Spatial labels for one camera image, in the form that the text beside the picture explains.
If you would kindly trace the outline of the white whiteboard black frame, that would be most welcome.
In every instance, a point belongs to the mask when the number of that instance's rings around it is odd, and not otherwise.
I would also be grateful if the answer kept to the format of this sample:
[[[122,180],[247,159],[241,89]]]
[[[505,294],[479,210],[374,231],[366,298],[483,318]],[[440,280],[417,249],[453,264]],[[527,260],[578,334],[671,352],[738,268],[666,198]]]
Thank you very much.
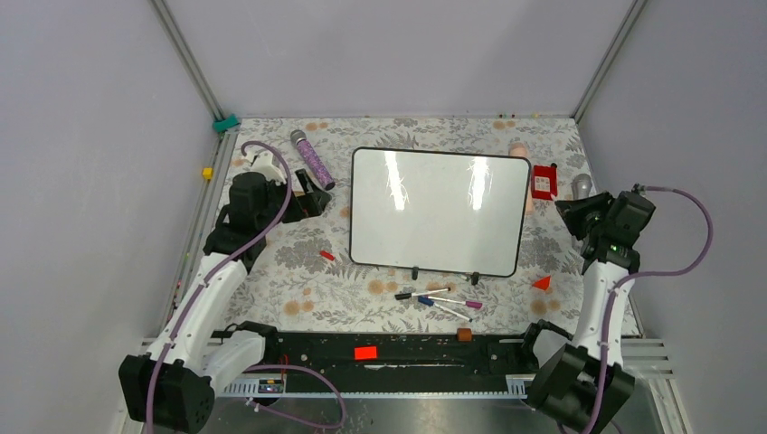
[[[524,157],[357,148],[351,163],[350,259],[511,277],[532,168]]]

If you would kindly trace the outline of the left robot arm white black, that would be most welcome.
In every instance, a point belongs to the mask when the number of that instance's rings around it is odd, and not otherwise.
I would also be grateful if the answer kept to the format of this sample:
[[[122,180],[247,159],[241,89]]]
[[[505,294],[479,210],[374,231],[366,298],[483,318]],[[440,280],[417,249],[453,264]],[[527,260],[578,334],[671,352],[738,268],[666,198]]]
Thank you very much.
[[[205,351],[215,321],[244,282],[277,224],[318,217],[331,201],[300,169],[296,195],[281,175],[236,175],[204,245],[204,255],[181,304],[145,354],[128,355],[118,377],[128,416],[154,426],[197,433],[209,420],[223,389],[254,366],[261,372],[280,359],[277,330],[244,322],[221,347]]]

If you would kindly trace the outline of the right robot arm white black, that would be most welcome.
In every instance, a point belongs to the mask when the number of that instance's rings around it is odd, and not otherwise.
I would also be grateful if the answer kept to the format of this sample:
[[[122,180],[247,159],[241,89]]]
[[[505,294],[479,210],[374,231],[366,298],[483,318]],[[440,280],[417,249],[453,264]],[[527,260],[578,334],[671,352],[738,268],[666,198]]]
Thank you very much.
[[[635,378],[623,368],[621,329],[640,255],[634,244],[655,206],[638,193],[600,193],[555,202],[582,246],[583,300],[573,334],[540,320],[518,349],[524,368],[537,373],[527,404],[579,433],[600,433],[628,400]]]

